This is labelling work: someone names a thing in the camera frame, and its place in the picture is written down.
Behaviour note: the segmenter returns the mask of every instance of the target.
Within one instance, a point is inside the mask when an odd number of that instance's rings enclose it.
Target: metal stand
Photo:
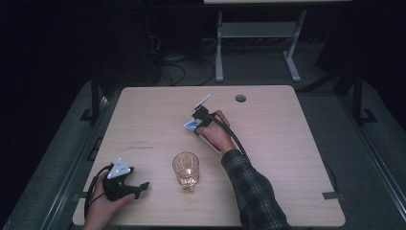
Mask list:
[[[354,79],[353,99],[352,99],[352,116],[358,125],[362,126],[364,123],[376,123],[377,120],[373,116],[370,109],[365,108],[364,111],[367,117],[361,116],[361,102],[362,102],[362,73],[357,70]]]
[[[221,59],[221,40],[227,37],[291,37],[292,43],[287,51],[283,51],[293,81],[301,78],[293,62],[292,56],[301,33],[306,11],[301,11],[296,22],[222,22],[222,12],[218,13],[217,21],[217,52],[215,54],[215,79],[223,82],[223,64]]]

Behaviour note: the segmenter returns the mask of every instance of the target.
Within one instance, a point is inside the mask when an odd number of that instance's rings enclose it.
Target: human hand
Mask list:
[[[215,114],[217,120],[223,122],[227,127],[230,126],[227,118],[224,116],[221,110],[217,110]],[[205,136],[210,143],[220,148],[220,151],[223,154],[228,150],[236,149],[230,134],[216,122],[211,122],[208,126],[199,127],[196,132]]]
[[[114,214],[135,198],[134,194],[126,195],[123,198],[110,201],[104,194],[104,188],[102,186],[102,180],[107,176],[108,172],[102,173],[95,186],[95,192],[92,194],[89,212],[87,214],[86,222],[84,223],[84,230],[96,230],[102,229]]]

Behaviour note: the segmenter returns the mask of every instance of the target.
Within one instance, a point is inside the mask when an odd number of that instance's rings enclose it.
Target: plaid shirt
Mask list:
[[[292,229],[275,200],[269,180],[239,150],[227,151],[221,164],[233,184],[244,229]]]

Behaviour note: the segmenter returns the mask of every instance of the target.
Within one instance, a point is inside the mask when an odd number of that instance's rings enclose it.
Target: drinking glass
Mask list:
[[[184,190],[192,191],[199,181],[199,160],[191,152],[184,151],[175,156],[172,162],[176,178]]]

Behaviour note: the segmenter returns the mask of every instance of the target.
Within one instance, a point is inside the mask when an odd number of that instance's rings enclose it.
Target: forearm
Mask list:
[[[83,230],[101,230],[105,226],[106,223],[99,223],[97,220],[87,220],[83,225]]]
[[[221,164],[233,184],[244,229],[291,229],[269,180],[238,150],[227,151]]]

